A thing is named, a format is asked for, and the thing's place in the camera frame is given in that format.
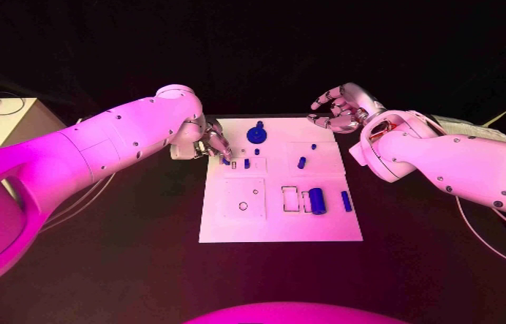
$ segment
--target white platform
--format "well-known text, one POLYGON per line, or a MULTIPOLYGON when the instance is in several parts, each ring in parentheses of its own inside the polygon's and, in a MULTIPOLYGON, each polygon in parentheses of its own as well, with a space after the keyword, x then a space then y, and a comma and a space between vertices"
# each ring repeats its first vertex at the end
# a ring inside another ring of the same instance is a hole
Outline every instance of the white platform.
POLYGON ((219 122, 235 169, 210 157, 199 242, 361 241, 354 207, 346 212, 343 206, 340 192, 347 191, 350 201, 351 195, 331 132, 305 118, 230 118, 219 122), (259 120, 268 136, 253 145, 245 133, 259 120), (299 157, 307 159, 304 169, 297 168, 299 157), (323 190, 327 213, 321 215, 308 213, 308 195, 302 198, 301 193, 314 187, 323 190))

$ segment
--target small blue part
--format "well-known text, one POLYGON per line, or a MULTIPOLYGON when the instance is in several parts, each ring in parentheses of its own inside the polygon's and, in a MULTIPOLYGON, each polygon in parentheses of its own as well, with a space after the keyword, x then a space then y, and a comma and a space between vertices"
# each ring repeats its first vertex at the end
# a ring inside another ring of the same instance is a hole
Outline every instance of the small blue part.
POLYGON ((256 126, 248 130, 245 134, 248 141, 250 143, 262 143, 266 140, 266 131, 263 129, 263 123, 261 121, 256 122, 256 126))
POLYGON ((315 187, 308 190, 308 200, 311 201, 311 213, 317 216, 325 214, 321 188, 315 187))
POLYGON ((350 198, 347 197, 347 192, 341 191, 340 196, 343 197, 344 211, 351 212, 350 198))
POLYGON ((304 169, 304 165, 305 165, 305 157, 301 157, 297 165, 298 169, 304 169))

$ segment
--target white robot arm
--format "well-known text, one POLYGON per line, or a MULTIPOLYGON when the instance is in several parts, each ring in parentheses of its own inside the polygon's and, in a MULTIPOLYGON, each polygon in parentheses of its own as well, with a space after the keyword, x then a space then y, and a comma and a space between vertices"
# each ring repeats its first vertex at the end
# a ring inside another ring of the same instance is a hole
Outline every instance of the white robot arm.
POLYGON ((24 254, 63 200, 171 144, 174 159, 220 155, 229 144, 186 86, 164 86, 72 127, 0 148, 0 275, 24 254))
POLYGON ((444 135, 429 118, 413 111, 386 110, 353 83, 327 91, 311 109, 328 101, 334 118, 311 114, 308 120, 337 133, 353 132, 363 125, 350 153, 380 179, 393 182, 419 169, 441 191, 504 210, 506 143, 444 135))

